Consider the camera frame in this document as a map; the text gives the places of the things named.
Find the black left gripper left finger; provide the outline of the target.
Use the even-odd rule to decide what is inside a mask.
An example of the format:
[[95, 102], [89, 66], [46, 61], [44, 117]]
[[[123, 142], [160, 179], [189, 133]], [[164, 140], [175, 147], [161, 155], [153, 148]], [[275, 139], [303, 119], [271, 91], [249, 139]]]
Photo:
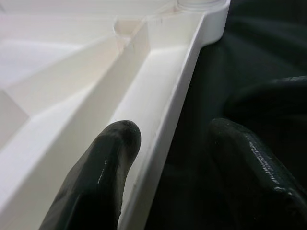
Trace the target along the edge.
[[125, 182], [140, 146], [134, 122], [108, 125], [67, 174], [41, 230], [117, 230]]

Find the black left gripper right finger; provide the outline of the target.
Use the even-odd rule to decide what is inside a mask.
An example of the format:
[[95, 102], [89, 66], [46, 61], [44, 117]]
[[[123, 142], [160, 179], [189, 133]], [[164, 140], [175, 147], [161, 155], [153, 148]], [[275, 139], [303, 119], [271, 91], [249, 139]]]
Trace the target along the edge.
[[254, 132], [215, 118], [206, 151], [237, 230], [307, 230], [307, 191]]

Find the white plastic table top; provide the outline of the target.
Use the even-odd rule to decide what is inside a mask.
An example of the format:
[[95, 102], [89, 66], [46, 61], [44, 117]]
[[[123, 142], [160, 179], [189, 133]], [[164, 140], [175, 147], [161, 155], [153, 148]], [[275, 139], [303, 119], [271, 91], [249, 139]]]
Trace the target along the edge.
[[110, 124], [141, 146], [117, 230], [143, 230], [200, 50], [231, 0], [0, 0], [0, 230], [40, 230]]

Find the black table cloth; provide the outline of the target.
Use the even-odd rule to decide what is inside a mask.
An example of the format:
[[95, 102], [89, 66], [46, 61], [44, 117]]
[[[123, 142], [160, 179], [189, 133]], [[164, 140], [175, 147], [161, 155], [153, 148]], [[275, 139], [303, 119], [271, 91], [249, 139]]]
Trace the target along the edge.
[[307, 191], [307, 0], [231, 0], [191, 79], [145, 230], [237, 230], [209, 155], [210, 122], [254, 132]]

